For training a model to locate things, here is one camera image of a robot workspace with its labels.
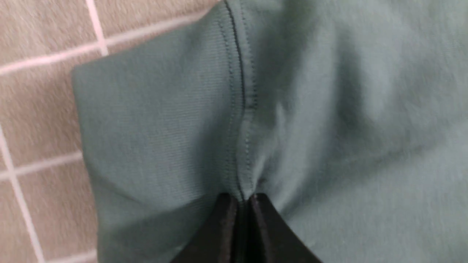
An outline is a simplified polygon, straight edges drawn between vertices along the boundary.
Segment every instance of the beige tile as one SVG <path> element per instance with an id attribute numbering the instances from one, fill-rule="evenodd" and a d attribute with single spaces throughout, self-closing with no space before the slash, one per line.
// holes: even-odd
<path id="1" fill-rule="evenodd" d="M 75 162 L 19 177 L 46 260 L 96 246 L 96 218 L 88 175 Z"/>
<path id="2" fill-rule="evenodd" d="M 217 0 L 95 0 L 105 36 L 208 8 Z"/>
<path id="3" fill-rule="evenodd" d="M 16 166 L 80 149 L 70 71 L 98 57 L 92 53 L 0 78 L 0 124 Z"/>
<path id="4" fill-rule="evenodd" d="M 2 154 L 0 153 L 0 173 L 4 170 L 6 170 L 7 167 L 5 166 L 5 161 L 3 160 L 3 156 Z"/>
<path id="5" fill-rule="evenodd" d="M 0 262 L 36 262 L 10 181 L 0 182 Z"/>
<path id="6" fill-rule="evenodd" d="M 159 34 L 162 34 L 163 32 L 158 32 L 158 33 L 153 33 L 153 34 L 149 34 L 149 35 L 146 35 L 146 36 L 143 36 L 143 37 L 140 37 L 140 38 L 136 38 L 136 39 L 132 39 L 132 40 L 129 40 L 129 41 L 125 41 L 125 42 L 122 42 L 122 43 L 118 43 L 118 44 L 115 44 L 115 45 L 112 45 L 112 46 L 109 46 L 109 54 L 113 54 L 113 53 L 118 53 L 118 52 L 121 52 L 121 51 L 124 51 L 124 50 L 127 50 L 127 49 L 130 49 L 132 47 L 135 47 L 139 44 L 142 44 L 148 40 L 151 40 L 153 38 L 155 38 L 156 36 L 158 36 Z"/>
<path id="7" fill-rule="evenodd" d="M 93 41 L 85 0 L 0 0 L 0 65 Z"/>

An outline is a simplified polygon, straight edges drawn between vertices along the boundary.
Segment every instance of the tile wall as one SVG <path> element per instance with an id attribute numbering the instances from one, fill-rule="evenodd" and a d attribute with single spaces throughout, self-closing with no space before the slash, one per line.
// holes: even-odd
<path id="1" fill-rule="evenodd" d="M 217 0 L 0 0 L 0 263 L 96 263 L 70 71 Z"/>

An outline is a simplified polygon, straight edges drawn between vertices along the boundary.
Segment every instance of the green fabric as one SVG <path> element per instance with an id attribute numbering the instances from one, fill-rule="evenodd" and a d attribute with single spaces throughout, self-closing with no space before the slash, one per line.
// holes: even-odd
<path id="1" fill-rule="evenodd" d="M 467 10 L 227 0 L 77 67 L 100 263 L 170 262 L 220 192 L 324 263 L 468 262 Z"/>

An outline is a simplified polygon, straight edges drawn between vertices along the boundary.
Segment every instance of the sleeve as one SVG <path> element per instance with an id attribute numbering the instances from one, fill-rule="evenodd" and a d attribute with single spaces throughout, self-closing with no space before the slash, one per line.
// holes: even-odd
<path id="1" fill-rule="evenodd" d="M 74 69 L 100 263 L 169 262 L 234 187 L 239 64 L 221 2 L 195 24 Z"/>

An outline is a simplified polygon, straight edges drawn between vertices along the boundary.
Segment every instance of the garment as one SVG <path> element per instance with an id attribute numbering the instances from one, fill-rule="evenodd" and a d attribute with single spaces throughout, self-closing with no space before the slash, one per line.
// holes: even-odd
<path id="1" fill-rule="evenodd" d="M 468 1 L 226 0 L 73 88 L 100 263 L 170 262 L 221 192 L 324 263 L 468 262 Z"/>

